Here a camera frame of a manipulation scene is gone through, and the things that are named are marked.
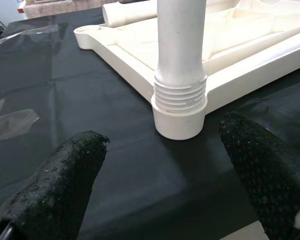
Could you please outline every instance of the table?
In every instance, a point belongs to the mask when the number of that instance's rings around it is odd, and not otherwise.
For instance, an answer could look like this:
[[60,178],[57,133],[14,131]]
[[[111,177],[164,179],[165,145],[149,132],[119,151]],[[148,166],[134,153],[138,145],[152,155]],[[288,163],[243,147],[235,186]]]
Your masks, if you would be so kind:
[[0,204],[67,138],[110,138],[79,240],[217,240],[254,221],[218,136],[236,110],[300,153],[300,69],[206,116],[186,141],[160,136],[151,106],[73,30],[103,23],[100,8],[11,23],[0,44],[1,115],[33,109],[39,119],[0,141]]

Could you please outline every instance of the black tablecloth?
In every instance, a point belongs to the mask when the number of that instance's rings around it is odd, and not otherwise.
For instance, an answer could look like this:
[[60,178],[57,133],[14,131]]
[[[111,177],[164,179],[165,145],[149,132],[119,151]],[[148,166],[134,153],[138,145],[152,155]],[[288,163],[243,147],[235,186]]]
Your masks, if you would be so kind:
[[39,119],[0,141],[0,204],[62,141],[92,130],[110,144],[79,240],[217,240],[256,221],[218,124],[237,110],[300,152],[300,69],[208,114],[198,136],[172,141],[156,132],[148,102],[96,53],[79,49],[73,30],[103,21],[99,8],[6,29],[1,115],[33,109]]

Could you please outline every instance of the white plastic pipe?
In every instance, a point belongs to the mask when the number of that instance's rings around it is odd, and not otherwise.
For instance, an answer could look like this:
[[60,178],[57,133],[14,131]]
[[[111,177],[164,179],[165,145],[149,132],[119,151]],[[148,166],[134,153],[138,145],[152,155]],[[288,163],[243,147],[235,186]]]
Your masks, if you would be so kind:
[[102,6],[102,13],[105,25],[116,28],[157,17],[157,0],[108,3]]
[[151,104],[156,129],[172,140],[192,138],[203,128],[205,9],[206,0],[158,0],[159,60]]

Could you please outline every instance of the black plastic sheet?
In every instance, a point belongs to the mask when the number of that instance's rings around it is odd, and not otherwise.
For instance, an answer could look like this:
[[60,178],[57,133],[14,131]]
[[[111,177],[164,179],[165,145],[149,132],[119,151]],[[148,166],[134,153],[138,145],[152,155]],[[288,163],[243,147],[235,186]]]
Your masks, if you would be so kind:
[[101,23],[98,8],[5,30],[4,37],[16,35],[0,46],[1,114],[33,109],[39,119],[28,133],[0,141],[0,204],[52,149],[91,130],[110,144],[78,239],[217,240],[256,221],[219,121],[237,110],[300,152],[300,69],[210,113],[198,136],[172,141],[156,132],[149,103],[78,47],[73,30]]

